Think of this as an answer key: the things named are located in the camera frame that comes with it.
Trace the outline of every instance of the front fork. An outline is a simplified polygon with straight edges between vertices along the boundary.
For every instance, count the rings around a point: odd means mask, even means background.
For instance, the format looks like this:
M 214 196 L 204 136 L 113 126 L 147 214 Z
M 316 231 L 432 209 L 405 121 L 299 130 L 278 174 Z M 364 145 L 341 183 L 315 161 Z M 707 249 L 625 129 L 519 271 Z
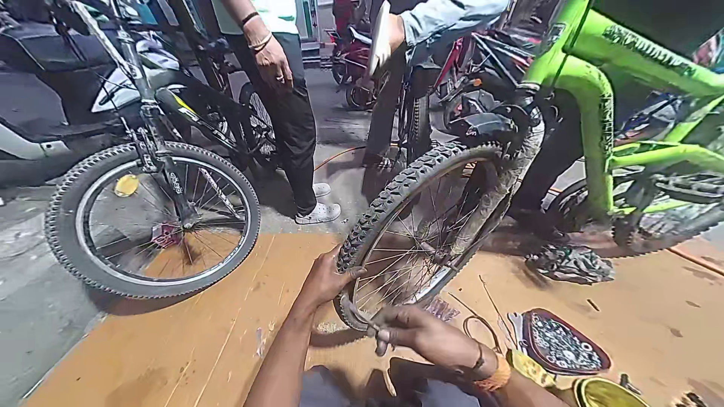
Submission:
M 129 72 L 127 75 L 133 79 L 141 97 L 140 115 L 145 128 L 139 129 L 140 138 L 131 129 L 127 129 L 132 136 L 133 144 L 138 153 L 141 170 L 147 174 L 163 172 L 168 186 L 168 194 L 174 203 L 179 222 L 184 229 L 193 227 L 198 221 L 198 211 L 186 199 L 185 191 L 181 186 L 181 177 L 177 171 L 176 163 L 171 158 L 171 150 L 166 146 L 164 134 L 178 137 L 178 132 L 167 117 L 164 116 L 151 89 L 146 71 L 138 56 L 135 41 L 130 34 L 121 27 L 118 30 L 118 39 Z
M 519 178 L 525 176 L 533 162 L 533 158 L 535 158 L 538 151 L 540 151 L 545 134 L 545 121 L 543 120 L 540 107 L 534 103 L 536 90 L 519 88 L 516 90 L 516 93 L 515 105 L 529 113 L 529 123 L 516 123 L 518 131 L 525 132 L 523 140 L 520 142 L 519 148 L 514 148 L 514 151 L 509 151 L 513 143 L 506 145 L 503 153 L 504 155 L 510 155 L 511 158 L 502 160 L 502 164 L 499 167 L 497 184 L 493 188 L 488 188 L 488 190 L 483 193 L 475 212 L 473 212 L 455 237 L 449 257 L 454 258 L 459 256 L 478 243 L 480 239 L 484 237 L 479 236 L 481 230 L 492 231 L 496 225 L 490 225 L 489 218 L 500 210 L 498 207 L 500 204 L 505 204 L 506 206 L 510 204 L 509 198 L 512 196 L 515 183 L 518 182 Z

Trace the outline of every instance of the green frame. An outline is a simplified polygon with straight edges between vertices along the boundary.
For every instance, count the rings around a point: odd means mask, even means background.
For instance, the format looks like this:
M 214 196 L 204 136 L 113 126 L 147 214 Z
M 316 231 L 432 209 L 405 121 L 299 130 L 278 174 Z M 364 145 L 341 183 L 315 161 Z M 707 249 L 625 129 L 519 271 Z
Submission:
M 589 209 L 595 219 L 628 214 L 635 208 L 614 205 L 613 170 L 634 165 L 671 165 L 688 161 L 724 173 L 724 156 L 686 137 L 717 106 L 724 104 L 724 74 L 718 75 L 636 34 L 591 8 L 592 0 L 561 0 L 524 83 L 570 92 L 581 112 Z M 696 99 L 697 108 L 662 141 L 614 148 L 614 92 L 598 66 L 615 66 L 653 88 L 676 88 Z M 669 200 L 644 212 L 688 204 Z

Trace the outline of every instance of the black trousers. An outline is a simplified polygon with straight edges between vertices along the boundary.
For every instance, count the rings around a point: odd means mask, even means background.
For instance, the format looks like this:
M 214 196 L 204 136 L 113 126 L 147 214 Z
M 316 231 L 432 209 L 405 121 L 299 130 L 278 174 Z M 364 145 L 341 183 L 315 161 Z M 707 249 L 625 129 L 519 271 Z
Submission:
M 517 209 L 540 209 L 556 179 L 584 154 L 581 114 L 575 98 L 561 91 L 556 93 L 554 103 L 560 109 L 563 120 L 558 129 L 543 140 L 540 152 L 515 193 L 512 205 Z
M 292 187 L 297 212 L 308 215 L 316 206 L 312 191 L 316 126 L 304 79 L 301 42 L 296 34 L 274 33 L 274 37 L 284 49 L 294 77 L 294 87 L 288 93 L 279 93 L 264 82 L 243 35 L 226 35 L 232 51 L 271 117 L 279 158 Z

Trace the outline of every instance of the shoe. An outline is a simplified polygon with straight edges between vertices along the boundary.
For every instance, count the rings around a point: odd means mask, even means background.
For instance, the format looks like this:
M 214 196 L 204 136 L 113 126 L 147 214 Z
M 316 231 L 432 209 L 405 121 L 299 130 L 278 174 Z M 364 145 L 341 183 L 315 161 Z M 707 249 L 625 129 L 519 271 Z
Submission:
M 378 156 L 377 154 L 365 154 L 364 157 L 362 157 L 362 167 L 364 168 L 377 168 L 377 169 L 386 169 L 386 168 L 392 168 L 394 165 L 392 163 L 392 160 L 389 159 L 386 156 Z
M 372 46 L 367 60 L 367 76 L 374 75 L 377 70 L 390 59 L 390 2 L 384 0 L 377 13 L 372 32 Z
M 508 215 L 515 219 L 521 229 L 533 233 L 538 239 L 557 244 L 571 241 L 571 238 L 558 230 L 540 210 L 510 208 Z
M 331 222 L 340 217 L 341 213 L 342 207 L 338 203 L 325 205 L 321 202 L 317 202 L 317 205 L 310 214 L 297 214 L 297 217 L 294 220 L 297 222 L 297 225 L 312 225 L 314 223 Z
M 318 182 L 316 184 L 312 184 L 312 190 L 314 191 L 314 196 L 317 198 L 319 198 L 320 196 L 325 196 L 326 194 L 332 192 L 332 188 L 326 182 Z

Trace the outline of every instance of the wristband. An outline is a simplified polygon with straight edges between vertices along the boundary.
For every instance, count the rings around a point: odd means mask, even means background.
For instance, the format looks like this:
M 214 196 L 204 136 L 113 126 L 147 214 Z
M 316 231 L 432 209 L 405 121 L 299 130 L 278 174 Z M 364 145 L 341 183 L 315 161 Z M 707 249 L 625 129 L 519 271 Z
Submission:
M 495 369 L 495 372 L 493 372 L 493 375 L 487 379 L 473 382 L 478 390 L 484 392 L 494 392 L 495 390 L 505 386 L 508 383 L 508 380 L 510 380 L 510 364 L 508 364 L 508 361 L 506 361 L 505 357 L 500 353 L 496 352 L 495 356 L 498 360 L 498 367 Z
M 253 45 L 252 45 L 252 44 L 249 44 L 249 48 L 251 49 L 251 51 L 254 51 L 254 54 L 256 54 L 256 53 L 258 53 L 259 51 L 261 51 L 262 49 L 264 49 L 264 47 L 265 47 L 271 40 L 272 40 L 272 32 L 270 31 L 269 34 L 266 34 L 266 37 L 264 37 L 264 39 L 262 39 L 260 43 L 258 43 L 258 44 L 253 44 Z
M 250 13 L 248 16 L 244 17 L 243 20 L 241 20 L 241 23 L 239 23 L 239 27 L 243 27 L 244 25 L 246 25 L 247 22 L 249 22 L 249 20 L 251 20 L 252 18 L 254 18 L 258 15 L 259 15 L 258 12 Z

